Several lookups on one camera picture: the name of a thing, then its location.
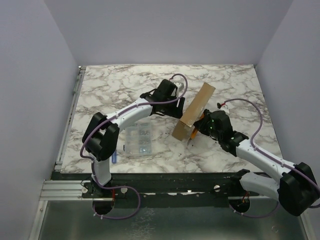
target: blue pen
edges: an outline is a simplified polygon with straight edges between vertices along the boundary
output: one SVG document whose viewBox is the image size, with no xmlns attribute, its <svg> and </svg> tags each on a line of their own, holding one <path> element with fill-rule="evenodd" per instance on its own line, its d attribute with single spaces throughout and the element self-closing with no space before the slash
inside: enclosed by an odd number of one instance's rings
<svg viewBox="0 0 320 240">
<path fill-rule="evenodd" d="M 116 164 L 117 163 L 117 150 L 114 151 L 114 153 L 112 154 L 111 156 L 111 162 L 113 164 Z"/>
</svg>

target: bolt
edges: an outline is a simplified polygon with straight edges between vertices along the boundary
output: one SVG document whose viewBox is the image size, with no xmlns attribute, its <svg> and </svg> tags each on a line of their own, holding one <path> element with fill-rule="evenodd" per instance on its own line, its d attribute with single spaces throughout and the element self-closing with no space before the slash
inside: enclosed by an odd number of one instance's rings
<svg viewBox="0 0 320 240">
<path fill-rule="evenodd" d="M 271 230 L 272 230 L 273 232 L 275 232 L 275 233 L 277 233 L 277 232 L 279 231 L 276 226 L 272 226 Z"/>
<path fill-rule="evenodd" d="M 121 188 L 121 192 L 122 192 L 123 194 L 125 194 L 127 191 L 128 191 L 128 188 L 126 188 L 126 187 L 122 187 L 122 188 Z"/>
<path fill-rule="evenodd" d="M 218 193 L 218 192 L 220 192 L 221 187 L 220 187 L 219 185 L 215 185 L 215 186 L 213 187 L 213 190 L 214 190 L 216 193 Z"/>
<path fill-rule="evenodd" d="M 81 189 L 81 192 L 82 192 L 83 194 L 86 194 L 86 193 L 88 192 L 88 189 L 87 189 L 86 187 L 83 187 L 83 188 Z"/>
</svg>

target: cardboard box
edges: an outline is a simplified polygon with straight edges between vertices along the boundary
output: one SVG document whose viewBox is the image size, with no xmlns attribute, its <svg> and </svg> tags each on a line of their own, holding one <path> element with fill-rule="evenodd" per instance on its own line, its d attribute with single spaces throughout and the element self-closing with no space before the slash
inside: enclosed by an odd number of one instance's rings
<svg viewBox="0 0 320 240">
<path fill-rule="evenodd" d="M 195 121 L 201 116 L 204 108 L 213 95 L 215 87 L 204 83 L 193 101 L 176 124 L 172 136 L 180 141 L 190 137 Z"/>
</svg>

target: white wall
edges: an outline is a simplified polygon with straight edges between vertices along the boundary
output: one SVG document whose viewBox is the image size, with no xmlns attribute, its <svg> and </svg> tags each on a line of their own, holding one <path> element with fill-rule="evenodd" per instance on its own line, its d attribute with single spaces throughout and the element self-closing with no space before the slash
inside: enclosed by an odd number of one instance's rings
<svg viewBox="0 0 320 240">
<path fill-rule="evenodd" d="M 0 238 L 26 240 L 78 67 L 42 0 L 3 1 L 0 30 Z"/>
<path fill-rule="evenodd" d="M 292 0 L 45 0 L 79 65 L 257 64 Z"/>
<path fill-rule="evenodd" d="M 294 0 L 256 71 L 283 156 L 320 184 L 320 1 Z M 320 239 L 320 209 L 311 210 Z"/>
</svg>

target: marble table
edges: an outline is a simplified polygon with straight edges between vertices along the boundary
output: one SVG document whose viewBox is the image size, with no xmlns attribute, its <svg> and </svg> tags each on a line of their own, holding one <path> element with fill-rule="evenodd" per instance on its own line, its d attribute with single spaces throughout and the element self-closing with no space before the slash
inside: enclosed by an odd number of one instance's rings
<svg viewBox="0 0 320 240">
<path fill-rule="evenodd" d="M 71 132 L 61 168 L 62 173 L 90 173 L 90 162 L 80 157 L 81 139 L 96 112 L 112 113 L 134 102 L 140 94 L 156 88 L 162 79 L 184 74 L 189 82 L 184 109 L 189 106 L 204 82 L 216 88 L 206 105 L 215 111 L 217 102 L 245 98 L 255 102 L 263 114 L 263 127 L 256 137 L 258 145 L 281 156 L 276 134 L 253 65 L 100 65 L 88 66 L 80 90 Z M 180 77 L 174 80 L 183 82 Z M 259 126 L 253 106 L 246 102 L 228 103 L 233 129 L 251 136 Z M 117 144 L 117 163 L 110 163 L 112 173 L 199 173 L 260 171 L 249 162 L 224 152 L 218 143 L 198 134 L 192 142 L 171 136 L 177 119 L 149 117 L 152 125 L 152 155 L 125 156 L 125 131 Z"/>
</svg>

